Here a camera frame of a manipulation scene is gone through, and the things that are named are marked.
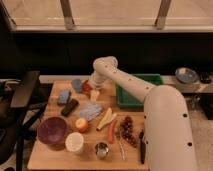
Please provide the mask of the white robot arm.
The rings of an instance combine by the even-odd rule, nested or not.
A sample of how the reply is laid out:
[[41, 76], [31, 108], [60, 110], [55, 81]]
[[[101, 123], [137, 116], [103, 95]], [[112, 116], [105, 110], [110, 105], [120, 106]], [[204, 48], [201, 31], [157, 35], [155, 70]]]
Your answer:
[[97, 58], [89, 78], [92, 88], [113, 80], [144, 105], [146, 158], [150, 171], [198, 171], [188, 108], [169, 85], [156, 86], [117, 68], [113, 56]]

